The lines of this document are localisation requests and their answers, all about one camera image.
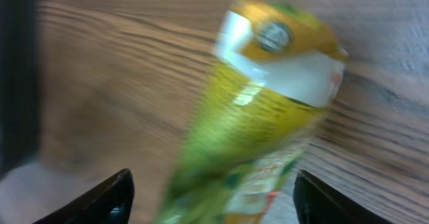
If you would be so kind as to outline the green yellow drink carton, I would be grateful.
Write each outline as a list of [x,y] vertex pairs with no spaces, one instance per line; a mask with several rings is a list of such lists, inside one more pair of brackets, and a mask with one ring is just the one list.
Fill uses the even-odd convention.
[[346,58],[304,10],[234,2],[156,223],[260,223],[325,119]]

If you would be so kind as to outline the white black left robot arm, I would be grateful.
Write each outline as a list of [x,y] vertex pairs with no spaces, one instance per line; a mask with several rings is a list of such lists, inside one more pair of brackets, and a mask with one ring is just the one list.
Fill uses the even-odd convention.
[[40,143],[38,0],[1,0],[1,177]]

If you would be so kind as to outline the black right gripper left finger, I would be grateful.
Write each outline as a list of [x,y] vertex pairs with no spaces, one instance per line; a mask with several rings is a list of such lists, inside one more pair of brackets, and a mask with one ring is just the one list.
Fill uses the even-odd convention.
[[34,224],[128,224],[135,186],[125,168]]

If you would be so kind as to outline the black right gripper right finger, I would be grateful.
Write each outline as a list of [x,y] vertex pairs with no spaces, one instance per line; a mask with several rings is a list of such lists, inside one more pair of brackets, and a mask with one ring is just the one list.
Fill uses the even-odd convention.
[[293,201],[300,224],[391,224],[306,170],[297,174]]

